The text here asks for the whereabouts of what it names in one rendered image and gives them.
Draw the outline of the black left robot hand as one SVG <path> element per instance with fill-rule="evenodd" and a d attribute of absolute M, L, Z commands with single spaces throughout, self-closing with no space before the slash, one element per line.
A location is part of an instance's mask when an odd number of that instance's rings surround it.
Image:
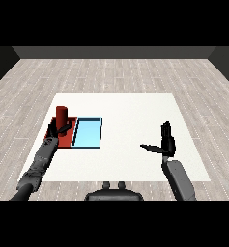
<path fill-rule="evenodd" d="M 45 137 L 49 138 L 57 138 L 60 134 L 66 134 L 68 130 L 72 128 L 72 121 L 68 121 L 66 125 L 57 128 L 56 127 L 56 119 L 53 119 L 48 125 L 47 132 Z"/>

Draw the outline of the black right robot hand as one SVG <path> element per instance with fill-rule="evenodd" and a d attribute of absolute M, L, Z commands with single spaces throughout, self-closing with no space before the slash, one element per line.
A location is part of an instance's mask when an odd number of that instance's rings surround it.
<path fill-rule="evenodd" d="M 163 123 L 161 128 L 161 146 L 152 146 L 152 145 L 145 145 L 141 144 L 140 147 L 155 153 L 161 153 L 163 156 L 166 157 L 173 157 L 176 152 L 176 144 L 175 139 L 171 135 L 171 125 L 169 121 Z"/>

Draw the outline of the dark grey robot body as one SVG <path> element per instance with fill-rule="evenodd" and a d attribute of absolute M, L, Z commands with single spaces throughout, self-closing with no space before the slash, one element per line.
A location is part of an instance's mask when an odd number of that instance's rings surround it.
<path fill-rule="evenodd" d="M 143 201 L 140 193 L 127 190 L 123 181 L 118 182 L 117 189 L 110 188 L 110 182 L 105 181 L 102 189 L 88 193 L 85 201 Z"/>

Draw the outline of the red shallow open box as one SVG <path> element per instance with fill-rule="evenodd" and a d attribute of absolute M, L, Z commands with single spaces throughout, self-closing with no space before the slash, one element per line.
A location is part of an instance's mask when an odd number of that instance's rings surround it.
<path fill-rule="evenodd" d="M 67 130 L 66 136 L 58 136 L 58 149 L 69 149 L 72 147 L 72 138 L 77 117 L 68 117 L 67 124 L 69 124 L 69 121 L 72 121 L 72 128 Z M 56 126 L 56 117 L 52 117 L 50 124 L 52 124 L 53 127 Z M 47 137 L 51 137 L 51 135 L 49 134 L 49 127 L 47 128 L 44 139 Z"/>

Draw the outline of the small red can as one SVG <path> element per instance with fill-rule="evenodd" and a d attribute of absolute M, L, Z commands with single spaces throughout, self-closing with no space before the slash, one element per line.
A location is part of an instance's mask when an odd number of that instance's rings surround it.
<path fill-rule="evenodd" d="M 68 108 L 65 106 L 56 107 L 56 127 L 60 129 L 67 124 Z"/>

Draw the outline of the light blue shallow open box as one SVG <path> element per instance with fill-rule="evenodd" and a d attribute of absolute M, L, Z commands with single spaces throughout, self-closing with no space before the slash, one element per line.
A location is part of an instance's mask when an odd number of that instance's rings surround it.
<path fill-rule="evenodd" d="M 72 136 L 73 149 L 99 149 L 101 142 L 102 118 L 80 117 Z"/>

